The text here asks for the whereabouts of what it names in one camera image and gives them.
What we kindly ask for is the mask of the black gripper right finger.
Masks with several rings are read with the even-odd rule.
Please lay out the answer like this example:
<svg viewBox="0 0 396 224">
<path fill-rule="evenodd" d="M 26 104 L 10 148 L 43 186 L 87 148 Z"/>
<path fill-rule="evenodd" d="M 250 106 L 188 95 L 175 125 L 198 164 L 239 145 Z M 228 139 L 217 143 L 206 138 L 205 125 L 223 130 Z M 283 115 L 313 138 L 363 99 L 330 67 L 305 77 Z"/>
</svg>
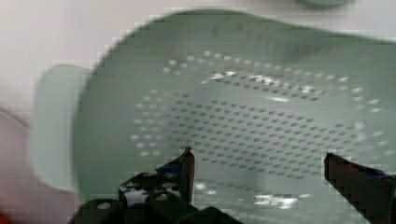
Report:
<svg viewBox="0 0 396 224">
<path fill-rule="evenodd" d="M 327 153 L 324 177 L 370 224 L 395 224 L 394 175 Z"/>
</svg>

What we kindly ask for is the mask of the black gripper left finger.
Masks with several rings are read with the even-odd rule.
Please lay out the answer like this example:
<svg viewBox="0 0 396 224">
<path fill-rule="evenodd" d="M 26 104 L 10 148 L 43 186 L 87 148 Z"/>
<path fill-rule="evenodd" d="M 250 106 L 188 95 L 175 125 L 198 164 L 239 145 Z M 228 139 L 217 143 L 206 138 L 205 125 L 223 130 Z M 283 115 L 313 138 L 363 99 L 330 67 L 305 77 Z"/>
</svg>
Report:
<svg viewBox="0 0 396 224">
<path fill-rule="evenodd" d="M 171 192 L 190 203 L 195 174 L 195 157 L 186 146 L 177 158 L 156 168 L 154 172 L 135 175 L 119 187 L 119 200 L 126 205 L 143 203 L 151 193 Z"/>
</svg>

